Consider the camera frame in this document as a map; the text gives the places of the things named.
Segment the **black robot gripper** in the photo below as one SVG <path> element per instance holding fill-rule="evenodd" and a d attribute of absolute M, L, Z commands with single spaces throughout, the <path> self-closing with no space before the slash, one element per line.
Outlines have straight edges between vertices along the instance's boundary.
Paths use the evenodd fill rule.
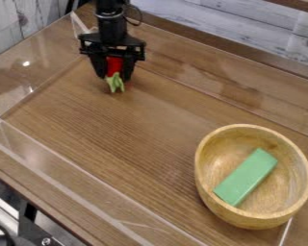
<path fill-rule="evenodd" d="M 99 31 L 90 34 L 80 34 L 80 51 L 91 55 L 90 60 L 96 75 L 104 79 L 108 71 L 108 56 L 123 57 L 122 79 L 127 82 L 131 79 L 135 60 L 146 59 L 146 41 L 134 37 L 127 32 L 127 21 L 124 17 L 114 19 L 98 19 Z"/>

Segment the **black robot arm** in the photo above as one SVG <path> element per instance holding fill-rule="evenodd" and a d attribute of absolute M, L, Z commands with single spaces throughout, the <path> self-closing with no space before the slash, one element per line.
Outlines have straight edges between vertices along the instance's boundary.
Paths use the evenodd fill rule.
<path fill-rule="evenodd" d="M 80 53 L 88 55 L 96 75 L 102 79 L 108 77 L 112 61 L 118 61 L 124 82 L 132 77 L 136 62 L 146 59 L 147 46 L 147 42 L 127 31 L 128 7 L 134 8 L 130 0 L 96 0 L 99 31 L 79 35 Z"/>

